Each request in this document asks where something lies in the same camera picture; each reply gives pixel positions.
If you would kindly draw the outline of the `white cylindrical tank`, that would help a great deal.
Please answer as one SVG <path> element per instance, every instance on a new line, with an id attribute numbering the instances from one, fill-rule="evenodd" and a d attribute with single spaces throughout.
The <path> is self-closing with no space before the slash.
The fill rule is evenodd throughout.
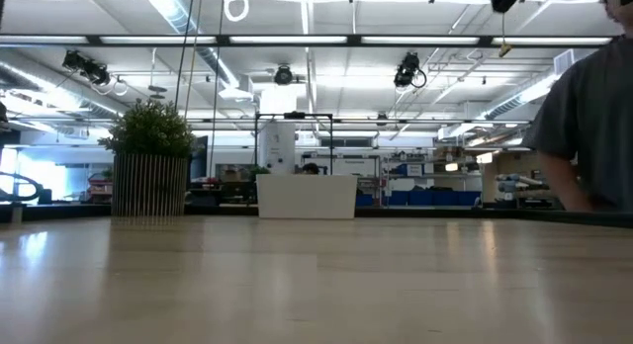
<path id="1" fill-rule="evenodd" d="M 294 174 L 296 167 L 296 126 L 270 122 L 258 136 L 257 164 L 272 174 Z"/>

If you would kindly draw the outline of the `green plant in striped pot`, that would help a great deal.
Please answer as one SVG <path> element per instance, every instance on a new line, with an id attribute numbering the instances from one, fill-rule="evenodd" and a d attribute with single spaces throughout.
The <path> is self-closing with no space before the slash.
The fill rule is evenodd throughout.
<path id="1" fill-rule="evenodd" d="M 195 137 L 173 102 L 137 100 L 98 144 L 114 154 L 113 215 L 184 213 Z"/>

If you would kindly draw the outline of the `black ceiling spotlight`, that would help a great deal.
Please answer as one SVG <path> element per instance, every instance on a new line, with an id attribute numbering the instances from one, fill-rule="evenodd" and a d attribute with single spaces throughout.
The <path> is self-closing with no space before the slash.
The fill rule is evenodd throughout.
<path id="1" fill-rule="evenodd" d="M 274 82 L 277 85 L 285 86 L 289 85 L 294 81 L 294 75 L 289 65 L 279 65 L 275 75 Z"/>
<path id="2" fill-rule="evenodd" d="M 72 73 L 78 73 L 95 86 L 106 86 L 111 81 L 106 64 L 86 57 L 77 50 L 66 52 L 62 66 Z"/>
<path id="3" fill-rule="evenodd" d="M 423 88 L 427 83 L 427 76 L 420 67 L 416 52 L 408 52 L 397 67 L 394 77 L 396 88 Z"/>

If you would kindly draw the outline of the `black aluminium table frame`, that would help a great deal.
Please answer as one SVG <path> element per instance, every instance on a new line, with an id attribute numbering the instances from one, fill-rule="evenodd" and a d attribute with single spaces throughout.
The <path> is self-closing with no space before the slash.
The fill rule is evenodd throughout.
<path id="1" fill-rule="evenodd" d="M 22 206 L 22 220 L 39 221 L 80 217 L 110 216 L 108 205 L 44 205 Z M 357 217 L 376 218 L 471 218 L 518 219 L 605 226 L 633 230 L 633 215 L 619 213 L 569 213 L 563 211 L 487 210 L 487 209 L 374 209 L 355 210 Z"/>

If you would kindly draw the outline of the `black led light bar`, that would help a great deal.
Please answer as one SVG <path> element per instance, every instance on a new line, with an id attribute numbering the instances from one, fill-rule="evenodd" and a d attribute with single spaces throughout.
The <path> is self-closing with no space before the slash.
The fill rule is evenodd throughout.
<path id="1" fill-rule="evenodd" d="M 495 48 L 507 43 L 522 48 L 596 48 L 614 37 L 553 36 L 386 36 L 386 35 L 9 35 L 0 34 L 0 46 L 112 46 L 112 47 L 218 47 L 218 46 L 336 46 L 336 47 L 474 47 Z"/>

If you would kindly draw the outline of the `black metal rack frame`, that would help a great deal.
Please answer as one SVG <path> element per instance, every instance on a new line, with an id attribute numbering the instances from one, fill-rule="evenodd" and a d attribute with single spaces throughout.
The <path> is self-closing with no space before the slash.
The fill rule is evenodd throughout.
<path id="1" fill-rule="evenodd" d="M 264 127 L 266 123 L 270 122 L 282 122 L 282 123 L 291 123 L 296 127 L 298 125 L 317 125 L 321 122 L 328 122 L 328 132 L 329 132 L 329 141 L 333 142 L 333 125 L 334 125 L 334 117 L 333 114 L 307 114 L 304 112 L 288 112 L 283 114 L 261 114 L 256 113 L 254 117 L 254 154 L 253 154 L 253 165 L 259 168 L 261 167 L 257 164 L 258 161 L 258 136 L 260 130 Z"/>

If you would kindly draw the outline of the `wooden workbench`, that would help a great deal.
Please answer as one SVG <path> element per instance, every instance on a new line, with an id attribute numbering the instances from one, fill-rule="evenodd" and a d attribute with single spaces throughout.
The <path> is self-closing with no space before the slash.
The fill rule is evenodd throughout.
<path id="1" fill-rule="evenodd" d="M 543 180 L 519 174 L 496 175 L 499 205 L 516 210 L 561 210 L 562 204 Z"/>

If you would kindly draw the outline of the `white plastic basket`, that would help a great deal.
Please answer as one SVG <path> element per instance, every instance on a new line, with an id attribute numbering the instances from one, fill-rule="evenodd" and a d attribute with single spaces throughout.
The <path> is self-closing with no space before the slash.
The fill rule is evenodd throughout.
<path id="1" fill-rule="evenodd" d="M 256 187 L 261 218 L 354 219 L 353 175 L 259 174 Z"/>

